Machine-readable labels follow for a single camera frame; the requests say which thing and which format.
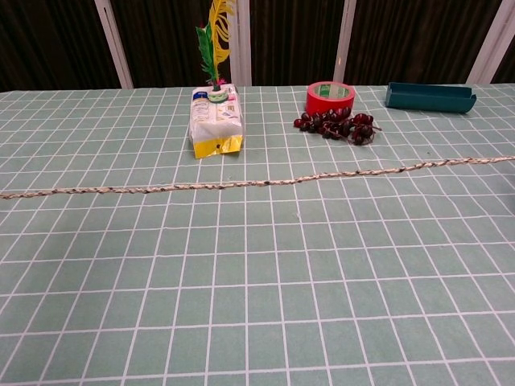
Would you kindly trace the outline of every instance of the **tape roll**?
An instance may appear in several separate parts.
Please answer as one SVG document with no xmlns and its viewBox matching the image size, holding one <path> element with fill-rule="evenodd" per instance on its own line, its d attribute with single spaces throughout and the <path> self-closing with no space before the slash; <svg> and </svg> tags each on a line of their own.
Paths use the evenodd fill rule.
<svg viewBox="0 0 515 386">
<path fill-rule="evenodd" d="M 354 105 L 354 88 L 338 82 L 317 82 L 307 88 L 306 113 L 325 113 Z"/>
</svg>

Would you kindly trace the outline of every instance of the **white post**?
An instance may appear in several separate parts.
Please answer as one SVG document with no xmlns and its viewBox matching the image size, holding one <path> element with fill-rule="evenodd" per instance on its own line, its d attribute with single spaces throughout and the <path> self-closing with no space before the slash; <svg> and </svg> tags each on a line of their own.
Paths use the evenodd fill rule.
<svg viewBox="0 0 515 386">
<path fill-rule="evenodd" d="M 340 39 L 338 41 L 338 51 L 336 52 L 335 71 L 332 77 L 332 80 L 335 82 L 344 81 L 355 11 L 356 0 L 347 0 L 344 5 L 344 13 L 341 16 Z"/>
<path fill-rule="evenodd" d="M 250 46 L 250 3 L 237 0 L 238 40 L 240 44 L 239 77 L 242 86 L 252 85 L 252 52 Z"/>
<path fill-rule="evenodd" d="M 130 77 L 129 66 L 127 65 L 126 54 L 123 51 L 122 40 L 118 33 L 116 19 L 113 14 L 113 7 L 110 0 L 95 0 L 98 16 L 104 28 L 105 38 L 113 57 L 114 67 L 120 80 L 122 88 L 134 88 Z"/>
<path fill-rule="evenodd" d="M 233 6 L 234 14 L 228 14 L 229 21 L 229 57 L 231 63 L 231 83 L 236 86 L 243 85 L 240 72 L 240 28 L 238 23 L 238 2 Z"/>
<path fill-rule="evenodd" d="M 468 75 L 467 84 L 492 82 L 514 36 L 515 0 L 503 0 Z"/>
</svg>

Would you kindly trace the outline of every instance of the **grape bunch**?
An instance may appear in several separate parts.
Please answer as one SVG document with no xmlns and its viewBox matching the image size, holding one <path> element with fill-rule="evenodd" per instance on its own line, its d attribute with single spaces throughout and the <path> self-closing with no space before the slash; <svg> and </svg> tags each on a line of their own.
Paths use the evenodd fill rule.
<svg viewBox="0 0 515 386">
<path fill-rule="evenodd" d="M 373 117 L 367 114 L 351 116 L 351 109 L 330 109 L 325 113 L 315 113 L 310 116 L 304 113 L 295 119 L 293 125 L 300 131 L 321 134 L 323 138 L 347 140 L 356 146 L 367 145 L 372 142 L 374 130 L 381 130 L 373 126 Z"/>
</svg>

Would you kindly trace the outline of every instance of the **green feather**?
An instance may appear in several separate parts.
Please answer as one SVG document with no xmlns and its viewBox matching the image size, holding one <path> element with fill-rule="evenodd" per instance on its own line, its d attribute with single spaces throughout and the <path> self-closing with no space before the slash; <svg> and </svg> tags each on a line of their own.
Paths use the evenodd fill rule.
<svg viewBox="0 0 515 386">
<path fill-rule="evenodd" d="M 205 28 L 195 27 L 196 34 L 199 37 L 199 50 L 202 56 L 202 70 L 209 74 L 211 81 L 214 82 L 216 78 L 215 65 L 213 60 L 213 48 L 212 48 L 212 39 L 211 39 L 211 25 L 208 25 Z"/>
</svg>

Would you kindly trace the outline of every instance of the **feather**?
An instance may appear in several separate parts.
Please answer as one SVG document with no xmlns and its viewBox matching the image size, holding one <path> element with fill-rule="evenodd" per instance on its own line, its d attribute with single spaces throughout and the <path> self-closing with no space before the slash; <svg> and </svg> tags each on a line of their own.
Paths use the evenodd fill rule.
<svg viewBox="0 0 515 386">
<path fill-rule="evenodd" d="M 209 24 L 212 29 L 213 67 L 218 81 L 218 65 L 229 57 L 230 50 L 223 48 L 220 41 L 229 44 L 229 21 L 227 14 L 233 13 L 234 0 L 212 0 L 209 10 Z"/>
<path fill-rule="evenodd" d="M 196 34 L 199 37 L 199 50 L 202 56 L 202 70 L 207 72 L 211 82 L 216 79 L 216 69 L 213 62 L 213 46 L 211 36 L 211 25 L 204 28 L 196 27 Z"/>
</svg>

